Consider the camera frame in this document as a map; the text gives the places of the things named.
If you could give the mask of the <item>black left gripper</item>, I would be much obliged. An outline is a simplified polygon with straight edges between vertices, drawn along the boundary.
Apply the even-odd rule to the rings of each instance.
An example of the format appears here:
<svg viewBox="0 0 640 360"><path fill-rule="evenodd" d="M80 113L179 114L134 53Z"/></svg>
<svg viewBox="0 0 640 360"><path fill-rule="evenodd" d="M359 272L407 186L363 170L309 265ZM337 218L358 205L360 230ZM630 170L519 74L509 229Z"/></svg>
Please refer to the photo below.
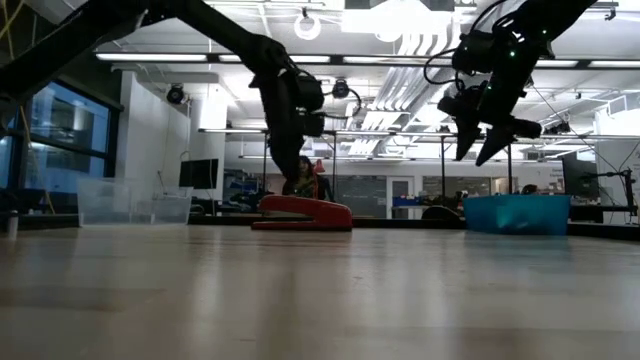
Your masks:
<svg viewBox="0 0 640 360"><path fill-rule="evenodd" d="M297 68L261 68L256 73L265 121L270 133L271 158L288 181L299 177L299 150L303 136L295 123L298 80Z"/></svg>

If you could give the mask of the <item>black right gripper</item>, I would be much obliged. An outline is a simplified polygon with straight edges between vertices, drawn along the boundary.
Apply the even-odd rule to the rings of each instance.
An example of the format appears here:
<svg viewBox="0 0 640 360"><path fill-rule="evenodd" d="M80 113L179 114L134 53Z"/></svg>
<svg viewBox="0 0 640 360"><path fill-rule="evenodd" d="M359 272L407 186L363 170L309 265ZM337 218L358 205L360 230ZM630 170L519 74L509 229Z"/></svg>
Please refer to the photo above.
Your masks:
<svg viewBox="0 0 640 360"><path fill-rule="evenodd" d="M512 111L518 100L525 96L524 87L530 80L538 56L528 53L503 53L496 60L490 80L480 100L480 120L492 126L487 131L485 142L477 156L475 165L480 167L499 153L516 138L538 138L540 124L515 118ZM478 123L456 119L456 161L461 161L481 133Z"/></svg>

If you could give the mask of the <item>red stapler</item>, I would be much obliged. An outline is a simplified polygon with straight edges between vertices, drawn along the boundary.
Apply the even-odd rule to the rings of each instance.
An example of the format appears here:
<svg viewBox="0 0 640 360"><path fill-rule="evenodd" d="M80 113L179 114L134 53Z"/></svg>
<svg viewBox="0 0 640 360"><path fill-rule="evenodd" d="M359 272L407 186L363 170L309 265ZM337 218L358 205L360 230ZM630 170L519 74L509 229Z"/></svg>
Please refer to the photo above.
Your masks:
<svg viewBox="0 0 640 360"><path fill-rule="evenodd" d="M351 231L353 216L344 205L310 198L268 195L259 209L266 212L285 212L306 217L306 220L265 220L251 224L252 230L291 231Z"/></svg>

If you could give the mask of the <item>teal plastic bin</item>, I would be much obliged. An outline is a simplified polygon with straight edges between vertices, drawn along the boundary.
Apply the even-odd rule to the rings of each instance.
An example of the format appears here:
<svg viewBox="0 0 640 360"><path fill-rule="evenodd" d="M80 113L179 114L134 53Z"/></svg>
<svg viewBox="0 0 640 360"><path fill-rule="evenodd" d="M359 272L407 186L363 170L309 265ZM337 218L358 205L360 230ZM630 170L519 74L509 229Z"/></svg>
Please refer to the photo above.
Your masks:
<svg viewBox="0 0 640 360"><path fill-rule="evenodd" d="M571 198L566 195L499 195L463 200L471 231L509 235L567 234Z"/></svg>

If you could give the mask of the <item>black computer monitor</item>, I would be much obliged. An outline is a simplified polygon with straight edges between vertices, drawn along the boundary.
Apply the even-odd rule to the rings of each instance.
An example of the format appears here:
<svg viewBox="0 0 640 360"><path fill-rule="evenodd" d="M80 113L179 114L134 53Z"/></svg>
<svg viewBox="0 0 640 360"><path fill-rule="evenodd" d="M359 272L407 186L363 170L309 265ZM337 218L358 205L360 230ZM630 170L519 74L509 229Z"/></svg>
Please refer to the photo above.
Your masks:
<svg viewBox="0 0 640 360"><path fill-rule="evenodd" d="M217 159L183 161L180 167L179 186L212 190L217 186Z"/></svg>

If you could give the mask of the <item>black overhead light bar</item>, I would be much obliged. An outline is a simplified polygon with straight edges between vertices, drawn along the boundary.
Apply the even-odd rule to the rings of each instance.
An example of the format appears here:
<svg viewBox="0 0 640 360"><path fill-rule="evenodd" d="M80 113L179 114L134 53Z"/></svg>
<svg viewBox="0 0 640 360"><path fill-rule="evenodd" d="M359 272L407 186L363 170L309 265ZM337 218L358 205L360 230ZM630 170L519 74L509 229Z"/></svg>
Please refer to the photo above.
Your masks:
<svg viewBox="0 0 640 360"><path fill-rule="evenodd" d="M97 52L101 61L113 63L240 64L237 55L218 53L125 53ZM419 56L291 55L296 64L333 66L421 67L428 58ZM640 70L640 60L555 59L539 60L537 69Z"/></svg>

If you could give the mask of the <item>clear plastic bin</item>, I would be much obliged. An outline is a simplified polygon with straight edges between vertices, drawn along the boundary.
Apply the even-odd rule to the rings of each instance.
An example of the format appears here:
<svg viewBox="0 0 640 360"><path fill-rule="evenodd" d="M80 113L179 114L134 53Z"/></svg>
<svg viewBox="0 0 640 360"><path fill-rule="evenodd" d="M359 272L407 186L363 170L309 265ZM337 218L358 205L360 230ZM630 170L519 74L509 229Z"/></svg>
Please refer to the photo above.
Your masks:
<svg viewBox="0 0 640 360"><path fill-rule="evenodd" d="M134 179L77 180L81 227L186 225L192 187L154 185Z"/></svg>

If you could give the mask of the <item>dark framed window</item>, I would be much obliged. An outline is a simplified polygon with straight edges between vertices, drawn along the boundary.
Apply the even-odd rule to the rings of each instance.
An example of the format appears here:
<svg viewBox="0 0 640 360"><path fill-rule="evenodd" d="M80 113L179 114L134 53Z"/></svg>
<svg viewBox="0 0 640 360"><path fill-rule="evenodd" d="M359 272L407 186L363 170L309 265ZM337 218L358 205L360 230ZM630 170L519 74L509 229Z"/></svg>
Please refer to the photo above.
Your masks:
<svg viewBox="0 0 640 360"><path fill-rule="evenodd" d="M0 213L77 211L77 180L115 174L120 109L62 81L9 113L0 135Z"/></svg>

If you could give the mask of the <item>black background rig frame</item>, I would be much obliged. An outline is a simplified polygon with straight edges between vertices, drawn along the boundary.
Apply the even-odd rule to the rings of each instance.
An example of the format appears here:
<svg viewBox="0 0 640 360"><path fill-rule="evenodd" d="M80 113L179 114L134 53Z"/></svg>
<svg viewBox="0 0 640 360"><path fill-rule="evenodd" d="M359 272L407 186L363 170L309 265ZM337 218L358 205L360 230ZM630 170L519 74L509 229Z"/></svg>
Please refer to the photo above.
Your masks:
<svg viewBox="0 0 640 360"><path fill-rule="evenodd" d="M199 129L198 133L201 134L215 134L224 135L225 141L229 143L239 143L234 148L236 150L225 150L226 158L225 164L231 166L231 163L243 161L249 161L253 159L260 161L262 165L260 170L266 173L266 163L271 161L271 155L269 150L268 138L269 134L266 129ZM371 144L376 142L376 145L388 145L387 140L402 140L400 135L410 138L409 140L416 140L411 142L411 146L389 149L386 147L382 150L398 150L397 153L380 152L378 150L371 150L369 152L363 152L369 150ZM380 175L388 177L439 177L442 182L446 180L446 177L490 177L490 178L507 178L507 185L505 190L498 190L497 187L491 185L491 193L494 191L507 192L516 190L516 182L518 185L526 185L525 183L536 183L538 185L549 186L551 189L552 183L557 183L556 190L549 190L550 192L560 193L560 177L563 179L563 186L567 186L568 180L561 176L561 160L569 155L578 155L579 152L586 152L587 150L597 150L597 144L582 143L582 145L576 145L578 148L571 149L571 151L560 152L559 154L551 157L543 157L538 159L526 159L525 153L520 150L535 150L532 147L518 148L518 146L535 145L525 141L524 144L516 143L508 146L504 151L497 154L497 158L492 158L484 163L482 167L475 165L475 159L463 159L461 161L455 161L453 159L454 150L456 150L456 144L453 142L455 134L447 133L400 133L392 131L326 131L325 134L319 138L306 139L303 149L300 151L301 155L308 156L312 162L320 161L323 165L320 166L321 170L329 172L331 174L338 175ZM249 153L251 139L246 138L253 136L254 138L260 138L263 142L261 155L258 153ZM633 212L638 210L636 199L632 195L633 185L628 187L624 180L624 175L613 175L608 179L618 179L616 181L622 181L621 186L623 188L623 198L616 199L614 197L613 187L609 185L598 185L598 189L605 188L604 190L598 190L598 196L596 199L600 199L600 205L596 206L604 212Z"/></svg>

